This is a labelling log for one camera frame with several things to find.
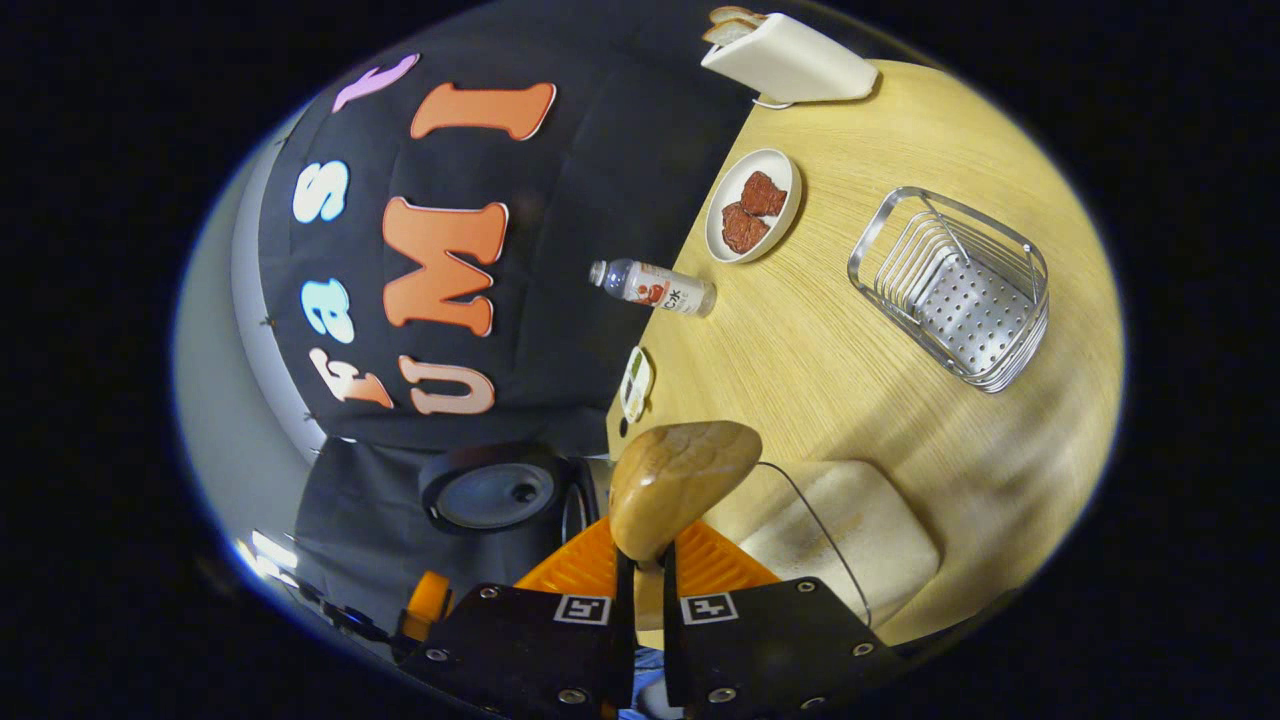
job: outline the blue letter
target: blue letter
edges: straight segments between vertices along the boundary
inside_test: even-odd
[[[351,301],[347,299],[347,288],[342,287],[340,282],[329,278],[328,283],[303,283],[302,311],[307,314],[307,322],[315,332],[329,334],[343,345],[356,340],[356,328],[351,324],[348,309]]]

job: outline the bread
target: bread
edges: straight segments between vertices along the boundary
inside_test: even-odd
[[[732,18],[703,33],[703,40],[713,45],[726,46],[742,40],[755,29],[755,26],[739,18]]]
[[[749,24],[753,24],[755,27],[760,27],[760,23],[769,19],[768,15],[753,13],[746,8],[739,8],[737,5],[724,5],[721,8],[716,8],[708,17],[710,17],[712,24],[721,24],[723,22],[739,19]]]

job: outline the black background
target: black background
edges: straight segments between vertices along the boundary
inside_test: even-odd
[[[17,179],[50,201],[10,208],[5,250],[41,341],[20,343],[41,348],[13,369],[31,397],[10,409],[36,470],[10,486],[52,500],[6,523],[20,573],[8,650],[31,716],[444,716],[228,579],[182,479],[165,382],[182,268],[244,154],[340,72],[465,5],[6,9],[28,133],[10,142],[40,154]],[[1233,331],[1266,324],[1266,287],[1245,272],[1274,223],[1245,191],[1275,174],[1275,33],[1247,5],[1196,5],[851,8],[988,92],[1062,164],[1097,211],[1132,341],[1124,430],[1089,516],[1012,607],[859,716],[1235,717],[1274,693],[1275,614],[1249,606],[1267,598],[1276,492],[1248,480],[1275,478],[1275,382],[1249,374],[1265,333]]]

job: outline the wire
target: wire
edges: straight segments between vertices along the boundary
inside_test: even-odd
[[[804,493],[800,492],[800,487],[796,486],[796,482],[792,480],[791,475],[788,475],[787,471],[783,470],[782,468],[778,468],[773,462],[764,462],[764,461],[756,462],[756,465],[764,465],[767,468],[773,468],[774,470],[782,473],[782,477],[786,478],[788,483],[791,483],[791,487],[796,491],[796,495],[800,496],[800,502],[804,502],[804,506],[809,510],[809,514],[813,515],[813,520],[815,523],[818,523],[818,528],[822,530],[822,534],[827,536],[827,542],[831,543],[831,547],[836,551],[836,557],[840,559],[840,564],[844,565],[845,566],[845,571],[849,573],[849,579],[854,582],[854,588],[858,589],[858,596],[863,598],[863,607],[867,610],[867,626],[870,628],[872,626],[872,606],[870,606],[870,603],[867,602],[867,593],[863,592],[863,585],[858,582],[858,575],[854,575],[852,568],[850,568],[849,566],[849,561],[845,560],[845,553],[840,552],[840,546],[836,544],[835,538],[832,538],[831,533],[827,532],[827,527],[822,524],[822,518],[818,518],[818,514],[813,511],[813,506],[809,505],[809,498],[806,498],[804,496]]]

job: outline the perforated metal tray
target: perforated metal tray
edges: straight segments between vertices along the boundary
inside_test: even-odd
[[[892,246],[877,242],[895,233]],[[850,254],[849,279],[942,366],[986,392],[1009,387],[1048,327],[1039,250],[919,187],[888,193]]]

